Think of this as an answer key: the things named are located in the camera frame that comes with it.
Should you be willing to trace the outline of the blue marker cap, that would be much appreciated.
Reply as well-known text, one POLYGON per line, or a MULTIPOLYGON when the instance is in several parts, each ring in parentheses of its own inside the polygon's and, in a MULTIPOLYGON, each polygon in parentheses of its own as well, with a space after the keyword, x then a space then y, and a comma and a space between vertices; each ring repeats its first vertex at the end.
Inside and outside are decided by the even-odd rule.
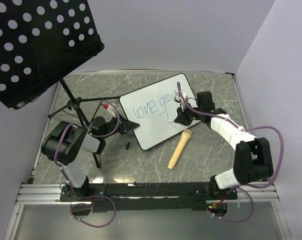
POLYGON ((126 144, 125 149, 126 149, 126 150, 129 150, 129 148, 130 148, 130 142, 128 142, 128 143, 126 144))

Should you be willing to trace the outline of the white whiteboard black frame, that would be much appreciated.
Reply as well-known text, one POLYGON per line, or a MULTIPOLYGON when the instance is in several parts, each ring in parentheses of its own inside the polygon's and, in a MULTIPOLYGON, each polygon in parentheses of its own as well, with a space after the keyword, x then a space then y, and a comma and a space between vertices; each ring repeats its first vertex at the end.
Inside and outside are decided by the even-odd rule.
POLYGON ((195 95, 183 73, 124 94, 119 99, 127 119, 140 124, 133 132, 144 151, 187 128, 169 122, 177 117, 177 108, 180 106, 174 100, 178 94, 177 82, 180 83, 181 90, 188 94, 188 103, 196 107, 195 95))

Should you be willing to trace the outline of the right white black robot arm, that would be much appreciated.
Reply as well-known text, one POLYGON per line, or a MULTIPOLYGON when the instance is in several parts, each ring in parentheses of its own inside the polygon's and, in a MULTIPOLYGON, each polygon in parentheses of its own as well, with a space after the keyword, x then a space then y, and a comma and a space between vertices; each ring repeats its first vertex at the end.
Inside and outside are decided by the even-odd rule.
POLYGON ((237 125, 222 108, 216 108, 212 94, 203 91, 196 94, 195 108, 188 103, 186 93, 176 94, 179 103, 174 122, 184 126, 200 121, 218 133, 235 151, 230 170, 210 178, 209 193, 214 199, 222 198, 228 189, 272 177, 273 161, 269 141, 258 138, 237 125))

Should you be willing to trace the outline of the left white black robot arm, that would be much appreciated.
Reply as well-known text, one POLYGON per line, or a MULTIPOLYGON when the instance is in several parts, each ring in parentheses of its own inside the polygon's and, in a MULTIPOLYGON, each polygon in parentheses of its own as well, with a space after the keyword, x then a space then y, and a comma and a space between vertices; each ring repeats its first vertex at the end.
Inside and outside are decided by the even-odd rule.
POLYGON ((61 170, 66 188, 78 201, 89 197, 89 180, 81 167, 75 162, 80 150, 100 155, 106 147, 105 139, 119 133, 126 134, 140 127, 140 124, 125 119, 122 115, 109 122, 102 116, 93 119, 90 130, 75 124, 61 121, 45 138, 41 153, 53 161, 61 170))

